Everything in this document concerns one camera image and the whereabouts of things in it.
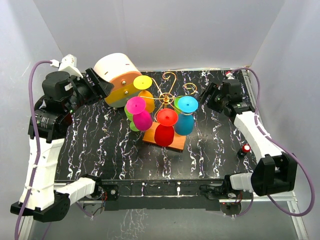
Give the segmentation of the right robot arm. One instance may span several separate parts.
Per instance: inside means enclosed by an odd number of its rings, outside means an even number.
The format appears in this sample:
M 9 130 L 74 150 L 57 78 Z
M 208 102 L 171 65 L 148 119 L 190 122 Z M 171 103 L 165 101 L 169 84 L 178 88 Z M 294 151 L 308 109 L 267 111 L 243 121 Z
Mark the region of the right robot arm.
M 198 99 L 209 109 L 224 113 L 242 133 L 256 158 L 252 173 L 234 173 L 223 180 L 223 194 L 233 199 L 244 192 L 258 196 L 289 192 L 294 189 L 297 162 L 268 139 L 250 103 L 243 101 L 242 85 L 237 79 L 225 79 L 222 85 L 211 82 Z

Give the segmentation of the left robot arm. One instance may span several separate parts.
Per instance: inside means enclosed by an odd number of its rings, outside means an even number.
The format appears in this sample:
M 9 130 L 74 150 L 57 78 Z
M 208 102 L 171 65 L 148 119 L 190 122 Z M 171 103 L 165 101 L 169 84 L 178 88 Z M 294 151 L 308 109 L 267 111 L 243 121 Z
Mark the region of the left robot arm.
M 20 200 L 10 207 L 12 214 L 32 216 L 42 223 L 57 222 L 80 199 L 89 196 L 97 200 L 103 195 L 101 178 L 89 174 L 58 190 L 54 183 L 72 115 L 80 107 L 106 98 L 113 88 L 92 68 L 80 76 L 66 71 L 46 75 L 42 82 L 44 95 L 34 106 L 35 117 L 30 119 L 28 128 L 30 157 L 26 183 Z

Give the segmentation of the blue wine glass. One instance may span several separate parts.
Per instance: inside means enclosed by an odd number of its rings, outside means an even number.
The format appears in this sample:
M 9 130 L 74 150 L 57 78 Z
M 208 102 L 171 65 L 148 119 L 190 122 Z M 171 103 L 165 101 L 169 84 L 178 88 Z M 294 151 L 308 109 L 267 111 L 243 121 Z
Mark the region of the blue wine glass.
M 198 109 L 199 103 L 192 96 L 183 96 L 178 101 L 178 105 L 183 113 L 178 114 L 174 130 L 181 136 L 187 136 L 193 131 L 195 124 L 193 113 Z

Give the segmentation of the magenta wine glass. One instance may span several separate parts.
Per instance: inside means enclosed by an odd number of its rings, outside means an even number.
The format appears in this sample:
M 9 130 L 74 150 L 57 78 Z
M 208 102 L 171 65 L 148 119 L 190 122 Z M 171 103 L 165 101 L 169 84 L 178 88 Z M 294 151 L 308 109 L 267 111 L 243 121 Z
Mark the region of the magenta wine glass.
M 142 132 L 147 131 L 153 124 L 150 113 L 146 110 L 146 102 L 142 97 L 135 96 L 126 103 L 127 111 L 132 114 L 135 127 Z

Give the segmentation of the red wine glass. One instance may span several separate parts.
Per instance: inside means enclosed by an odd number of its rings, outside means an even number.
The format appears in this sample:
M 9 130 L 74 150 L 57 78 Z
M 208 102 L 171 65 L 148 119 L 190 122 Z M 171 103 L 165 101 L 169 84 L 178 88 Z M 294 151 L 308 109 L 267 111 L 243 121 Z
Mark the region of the red wine glass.
M 154 134 L 155 143 L 161 147 L 167 147 L 174 140 L 174 125 L 178 121 L 178 114 L 173 109 L 164 108 L 157 113 L 156 119 L 159 125 Z

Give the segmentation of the orange wine glass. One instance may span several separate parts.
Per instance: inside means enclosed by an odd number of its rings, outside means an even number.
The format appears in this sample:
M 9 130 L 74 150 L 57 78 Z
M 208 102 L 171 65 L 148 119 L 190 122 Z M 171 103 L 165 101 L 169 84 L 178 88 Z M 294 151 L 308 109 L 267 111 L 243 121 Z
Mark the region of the orange wine glass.
M 136 89 L 140 90 L 138 94 L 139 97 L 143 98 L 146 103 L 146 111 L 148 113 L 152 113 L 155 110 L 155 100 L 153 95 L 147 90 L 151 87 L 153 80 L 146 75 L 137 76 L 134 81 L 133 85 Z

